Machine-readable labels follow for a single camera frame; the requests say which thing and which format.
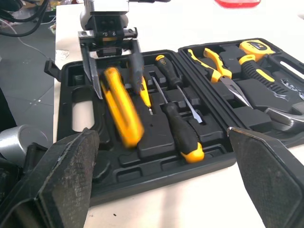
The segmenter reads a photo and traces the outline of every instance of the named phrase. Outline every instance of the flathead screwdriver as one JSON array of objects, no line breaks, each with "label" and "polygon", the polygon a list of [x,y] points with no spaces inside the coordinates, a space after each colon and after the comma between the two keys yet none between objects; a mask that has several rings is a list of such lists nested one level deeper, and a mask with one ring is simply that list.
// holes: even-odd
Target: flathead screwdriver
[{"label": "flathead screwdriver", "polygon": [[193,128],[183,120],[178,112],[176,104],[168,102],[155,77],[152,77],[152,79],[165,101],[162,110],[169,120],[172,136],[181,155],[188,163],[195,163],[203,160],[205,153]]},{"label": "flathead screwdriver", "polygon": [[168,79],[170,86],[173,88],[177,88],[181,92],[188,107],[190,108],[190,110],[192,112],[194,119],[196,119],[199,123],[203,122],[200,115],[196,113],[196,111],[194,110],[190,101],[187,99],[187,97],[183,93],[183,91],[181,89],[182,80],[180,78],[178,78],[177,75],[175,74],[173,64],[170,62],[170,60],[168,58],[166,58],[164,55],[157,56],[155,60],[156,60],[156,66]]}]

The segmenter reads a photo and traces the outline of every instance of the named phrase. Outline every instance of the red object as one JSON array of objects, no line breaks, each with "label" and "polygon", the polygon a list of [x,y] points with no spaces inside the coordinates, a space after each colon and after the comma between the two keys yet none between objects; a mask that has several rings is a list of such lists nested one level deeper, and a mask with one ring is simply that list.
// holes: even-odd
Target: red object
[{"label": "red object", "polygon": [[257,6],[261,0],[215,0],[225,8],[251,8]]}]

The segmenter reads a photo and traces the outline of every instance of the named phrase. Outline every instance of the robotic arm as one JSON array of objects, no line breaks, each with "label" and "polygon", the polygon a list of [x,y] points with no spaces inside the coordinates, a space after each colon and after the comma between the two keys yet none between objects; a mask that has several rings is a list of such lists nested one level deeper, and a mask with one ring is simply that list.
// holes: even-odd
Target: robotic arm
[{"label": "robotic arm", "polygon": [[[138,2],[155,2],[154,0]],[[129,0],[85,0],[85,8],[80,15],[84,31],[78,33],[85,74],[91,81],[99,99],[102,99],[95,59],[98,57],[120,56],[123,50],[130,50],[129,68],[131,84],[136,94],[140,94],[143,80],[143,57],[137,40],[137,29],[128,28]]]}]

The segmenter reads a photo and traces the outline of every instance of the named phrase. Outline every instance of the metal cylinder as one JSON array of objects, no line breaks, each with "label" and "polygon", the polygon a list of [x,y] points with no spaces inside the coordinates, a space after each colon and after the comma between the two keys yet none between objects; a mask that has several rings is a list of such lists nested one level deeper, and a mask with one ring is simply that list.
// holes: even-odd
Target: metal cylinder
[{"label": "metal cylinder", "polygon": [[48,147],[47,137],[38,128],[22,125],[0,133],[0,154],[7,160],[23,167],[28,146],[37,143]]}]

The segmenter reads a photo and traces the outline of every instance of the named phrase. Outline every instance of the toolbox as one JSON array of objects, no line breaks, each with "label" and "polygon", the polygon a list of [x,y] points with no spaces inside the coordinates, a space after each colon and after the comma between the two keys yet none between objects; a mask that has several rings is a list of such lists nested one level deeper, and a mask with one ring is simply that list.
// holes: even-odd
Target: toolbox
[{"label": "toolbox", "polygon": [[[82,62],[69,63],[62,68],[57,140],[77,133],[72,129],[73,104],[82,101],[93,103],[95,123],[91,129],[98,131],[100,144],[93,172],[91,206],[233,165],[236,160],[227,137],[230,126],[267,134],[287,147],[304,143],[304,131],[299,128],[295,132],[292,129],[280,131],[273,127],[271,118],[265,113],[267,106],[295,115],[304,110],[304,79],[281,62],[302,74],[304,65],[264,39],[248,40],[257,39],[275,52],[257,61],[275,80],[275,86],[270,86],[261,78],[243,77],[239,59],[244,53],[238,47],[244,40],[182,47],[178,53],[170,50],[143,53],[144,78],[152,103],[152,114],[131,89],[128,56],[96,60],[99,74],[110,66],[119,69],[144,126],[144,135],[133,149],[124,147],[107,103],[95,94],[85,76]],[[188,50],[191,49],[199,61],[216,69],[215,63],[204,57],[205,48],[220,56],[225,67],[232,72],[233,82],[242,88],[252,107],[242,104],[222,82],[212,83],[208,70],[189,56]],[[183,82],[183,92],[202,118],[202,123],[193,118],[181,92],[170,86],[156,66],[155,59],[159,55],[164,55],[173,63],[175,73]],[[166,98],[177,105],[181,117],[195,131],[205,153],[204,160],[186,163],[177,150],[167,116],[162,110],[164,99],[152,77],[157,79]]]}]

